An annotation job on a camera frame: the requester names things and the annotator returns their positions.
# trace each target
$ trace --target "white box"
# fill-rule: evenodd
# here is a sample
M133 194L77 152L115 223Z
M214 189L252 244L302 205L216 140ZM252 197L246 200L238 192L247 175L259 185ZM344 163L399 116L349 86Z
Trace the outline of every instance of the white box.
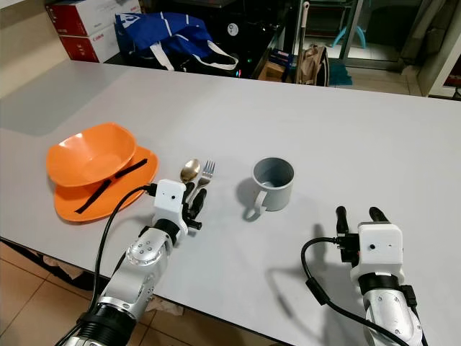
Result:
M91 36L61 35L59 38L72 60L104 63L120 51L113 24Z
M90 36L115 22L117 13L140 13L138 0L78 0L46 5L59 35Z

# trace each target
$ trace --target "fork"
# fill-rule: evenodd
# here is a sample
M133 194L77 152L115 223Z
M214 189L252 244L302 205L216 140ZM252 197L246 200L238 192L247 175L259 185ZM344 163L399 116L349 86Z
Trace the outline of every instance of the fork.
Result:
M203 169L202 176L197 183L197 187L195 188L194 192L190 195L188 203L192 202L195 198L195 195L200 191L202 187L208 185L213 178L213 173L215 173L215 162L208 160L205 164L205 168Z

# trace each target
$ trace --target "spoon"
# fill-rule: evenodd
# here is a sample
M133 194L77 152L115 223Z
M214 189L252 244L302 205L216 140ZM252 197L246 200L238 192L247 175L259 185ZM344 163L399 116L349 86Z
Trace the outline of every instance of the spoon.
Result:
M181 181L191 182L200 172L200 161L193 159L188 161L181 169Z

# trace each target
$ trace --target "robotic hand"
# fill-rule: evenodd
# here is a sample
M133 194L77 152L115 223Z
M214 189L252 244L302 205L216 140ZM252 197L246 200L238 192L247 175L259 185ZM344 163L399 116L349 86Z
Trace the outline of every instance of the robotic hand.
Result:
M402 231L389 222L381 210L370 208L373 222L359 224L358 233L349 233L346 209L336 209L337 238L316 238L305 244L301 253L308 276L306 285L318 302L364 325L370 346L427 345L416 312L416 297L404 280ZM314 243L338 244L342 262L352 264L351 280L360 287L366 319L336 306L311 275L305 261L305 250Z
M153 297L153 289L166 269L174 245L187 235L188 226L196 229L202 226L194 219L202 209L207 191L201 189L189 209L185 200L193 189L193 183L184 185L167 179L158 183L154 192L153 226L146 226L128 247L94 309L78 320L78 334L61 340L65 346L128 343Z

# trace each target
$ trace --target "white table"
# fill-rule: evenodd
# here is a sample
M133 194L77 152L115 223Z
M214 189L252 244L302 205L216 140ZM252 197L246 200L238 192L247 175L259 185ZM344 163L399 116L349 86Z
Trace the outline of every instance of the white table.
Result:
M75 225L53 210L49 146L115 121L156 152L155 181L214 159L199 217L174 250L156 293L294 345L366 345L362 328L319 306L305 287L300 248L335 236L335 208L351 229L376 205L404 234L404 270L430 345L458 345L461 278L461 104L394 94L294 86L65 62L1 101L1 236L88 270L106 220ZM242 219L253 163L295 168L290 204ZM102 274L150 223L152 198L120 212ZM319 245L313 270L339 305L363 315L339 250Z

